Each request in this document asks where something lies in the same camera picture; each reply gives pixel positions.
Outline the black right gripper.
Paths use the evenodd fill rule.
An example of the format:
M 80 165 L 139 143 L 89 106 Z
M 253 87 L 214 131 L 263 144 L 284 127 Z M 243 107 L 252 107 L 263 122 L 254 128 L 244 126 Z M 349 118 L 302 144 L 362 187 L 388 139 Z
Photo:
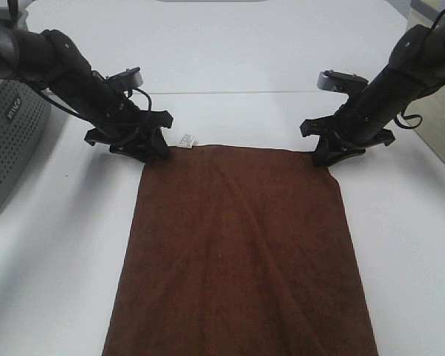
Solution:
M 302 136 L 319 136 L 311 162 L 314 166 L 332 166 L 364 155 L 364 148 L 392 144 L 395 137 L 385 126 L 407 105 L 408 76 L 385 67 L 361 92 L 348 95 L 331 116 L 303 121 Z

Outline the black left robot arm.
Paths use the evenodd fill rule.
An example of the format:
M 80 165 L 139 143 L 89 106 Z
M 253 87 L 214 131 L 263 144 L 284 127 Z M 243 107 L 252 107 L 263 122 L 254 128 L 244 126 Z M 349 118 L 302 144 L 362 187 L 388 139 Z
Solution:
M 0 79 L 20 81 L 38 95 L 50 90 L 64 102 L 60 109 L 92 124 L 85 136 L 89 145 L 108 145 L 112 154 L 140 162 L 168 159 L 171 150 L 162 129 L 174 119 L 167 111 L 142 110 L 131 101 L 142 85 L 139 71 L 104 77 L 63 32 L 34 33 L 0 23 Z

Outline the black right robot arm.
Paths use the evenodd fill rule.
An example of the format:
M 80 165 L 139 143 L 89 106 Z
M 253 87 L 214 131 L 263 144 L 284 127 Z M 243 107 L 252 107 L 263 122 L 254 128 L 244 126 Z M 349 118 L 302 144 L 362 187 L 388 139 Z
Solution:
M 405 112 L 411 102 L 445 85 L 445 24 L 435 29 L 415 25 L 395 45 L 388 64 L 371 81 L 333 70 L 320 72 L 317 87 L 345 93 L 347 101 L 331 116 L 306 119 L 304 137 L 317 135 L 311 155 L 316 167 L 329 167 L 360 156 L 367 148 L 394 142 L 386 125 Z

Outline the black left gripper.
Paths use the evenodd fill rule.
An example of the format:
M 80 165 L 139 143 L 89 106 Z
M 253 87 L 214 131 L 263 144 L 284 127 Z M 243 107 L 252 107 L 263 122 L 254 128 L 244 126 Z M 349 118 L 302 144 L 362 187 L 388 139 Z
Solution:
M 72 109 L 79 118 L 92 124 L 85 141 L 90 145 L 110 145 L 112 154 L 146 163 L 151 157 L 168 160 L 171 150 L 162 135 L 174 118 L 167 111 L 153 111 L 137 106 L 131 96 L 139 88 L 119 92 L 105 83 L 108 78 L 96 70 L 67 70 L 50 81 L 50 90 Z

